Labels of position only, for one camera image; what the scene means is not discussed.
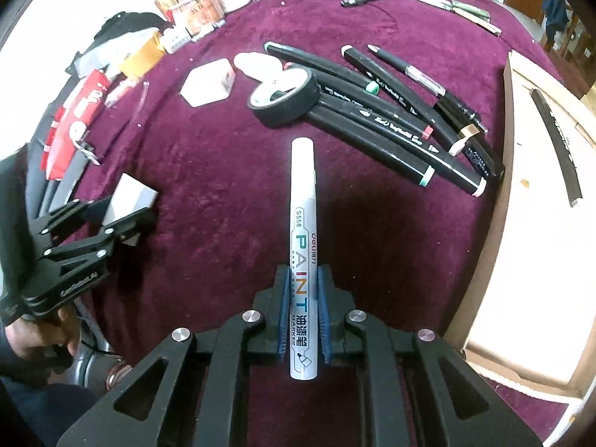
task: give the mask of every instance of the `person's hand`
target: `person's hand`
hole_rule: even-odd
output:
[[[33,359],[40,348],[66,346],[72,356],[76,355],[80,339],[80,322],[73,306],[63,307],[53,321],[47,319],[28,322],[17,319],[6,327],[6,338],[14,353],[23,359]]]

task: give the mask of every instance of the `purple tablecloth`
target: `purple tablecloth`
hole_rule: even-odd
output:
[[[473,198],[435,177],[419,188],[305,123],[269,130],[246,106],[256,83],[237,74],[230,97],[192,108],[179,92],[188,72],[268,40],[342,62],[340,48],[376,44],[444,84],[484,117],[489,141],[503,147],[503,69],[511,49],[556,75],[539,44],[507,10],[490,11],[496,38],[469,21],[412,0],[345,9],[340,0],[262,0],[227,17],[199,43],[166,56],[142,86],[94,122],[91,166],[77,197],[95,199],[129,173],[160,192],[157,229],[111,284],[92,293],[96,317],[118,352],[136,362],[177,327],[216,328],[247,309],[288,262],[290,146],[315,143],[320,263],[356,304],[393,328],[443,331],[472,276],[491,219],[495,190]],[[403,78],[427,101],[431,94]],[[513,392],[510,404],[543,439],[562,406]],[[356,380],[322,370],[311,382],[287,368],[251,378],[250,445],[356,446]]]

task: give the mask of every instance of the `metal screw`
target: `metal screw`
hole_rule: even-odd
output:
[[[362,322],[367,318],[367,314],[359,309],[354,309],[353,311],[350,311],[348,318],[350,321]]]
[[[190,338],[190,331],[187,328],[178,328],[172,332],[172,339],[175,342],[182,343]]]
[[[434,331],[427,330],[427,329],[418,331],[418,338],[422,341],[427,342],[427,343],[434,341],[435,337],[436,336],[434,334]]]
[[[254,309],[245,311],[244,314],[242,314],[242,319],[246,322],[257,322],[260,319],[260,312],[255,311]]]

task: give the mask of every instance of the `red pouch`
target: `red pouch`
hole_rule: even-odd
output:
[[[103,106],[110,82],[104,73],[97,70],[82,79],[64,103],[64,113],[59,118],[57,112],[52,123],[48,141],[47,159],[42,159],[42,166],[46,162],[45,174],[48,180],[61,180],[68,169],[73,156],[75,145],[93,122],[99,109]]]

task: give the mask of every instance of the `teal marker end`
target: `teal marker end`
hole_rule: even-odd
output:
[[[432,166],[429,166],[428,169],[426,170],[426,173],[424,173],[424,176],[420,180],[419,185],[420,186],[428,185],[428,182],[430,182],[430,179],[433,177],[433,174],[434,174],[434,168]]]
[[[366,89],[367,89],[367,92],[369,92],[373,96],[378,95],[379,86],[376,82],[370,81],[369,84],[367,85]]]

